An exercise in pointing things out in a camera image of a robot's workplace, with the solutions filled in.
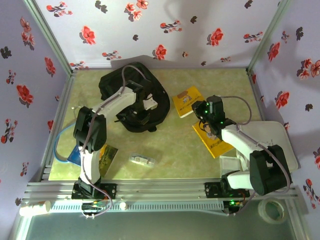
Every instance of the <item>floral wallpaper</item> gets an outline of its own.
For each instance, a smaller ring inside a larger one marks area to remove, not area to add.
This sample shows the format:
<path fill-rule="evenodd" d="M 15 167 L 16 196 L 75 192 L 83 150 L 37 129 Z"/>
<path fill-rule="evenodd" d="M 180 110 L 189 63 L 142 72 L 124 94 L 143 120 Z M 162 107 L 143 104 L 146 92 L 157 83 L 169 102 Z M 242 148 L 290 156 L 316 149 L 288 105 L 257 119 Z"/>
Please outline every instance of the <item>floral wallpaper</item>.
<path fill-rule="evenodd" d="M 23 1 L 1 3 L 0 28 L 0 239 L 9 239 L 27 183 L 40 166 L 67 74 Z"/>
<path fill-rule="evenodd" d="M 279 0 L 36 2 L 73 69 L 117 68 L 133 61 L 150 68 L 247 67 L 279 4 Z"/>
<path fill-rule="evenodd" d="M 319 8 L 318 0 L 292 1 L 251 73 L 266 119 L 283 124 L 299 161 L 292 181 L 305 199 L 312 239 L 319 239 L 320 217 Z"/>

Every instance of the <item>floor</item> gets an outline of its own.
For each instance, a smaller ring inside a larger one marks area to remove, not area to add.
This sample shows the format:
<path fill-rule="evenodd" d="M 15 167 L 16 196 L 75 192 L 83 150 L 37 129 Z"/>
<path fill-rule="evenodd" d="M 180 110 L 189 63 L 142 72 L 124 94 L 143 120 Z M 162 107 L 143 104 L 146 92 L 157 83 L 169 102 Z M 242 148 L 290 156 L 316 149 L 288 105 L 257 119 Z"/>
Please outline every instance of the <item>floor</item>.
<path fill-rule="evenodd" d="M 75 121 L 72 107 L 93 107 L 101 102 L 98 88 L 100 78 L 110 70 L 80 70 L 74 81 L 63 126 Z M 245 98 L 252 108 L 252 120 L 259 121 L 259 110 L 245 69 L 151 69 L 161 82 L 169 97 L 177 95 L 195 85 L 202 95 Z M 192 125 L 197 122 L 194 114 L 179 118 L 171 101 L 171 109 L 156 132 L 132 133 L 121 123 L 111 122 L 107 126 L 107 144 L 119 149 L 104 176 L 105 179 L 176 179 L 219 178 L 220 160 L 213 158 L 203 145 Z M 246 105 L 237 99 L 223 101 L 226 117 L 235 122 L 249 118 Z M 68 157 L 76 141 L 73 129 L 67 130 L 58 142 L 57 151 Z M 131 153 L 138 153 L 156 160 L 154 167 L 145 167 L 129 161 Z M 227 156 L 235 156 L 235 150 Z M 72 163 L 54 160 L 49 180 L 76 180 L 80 167 Z"/>

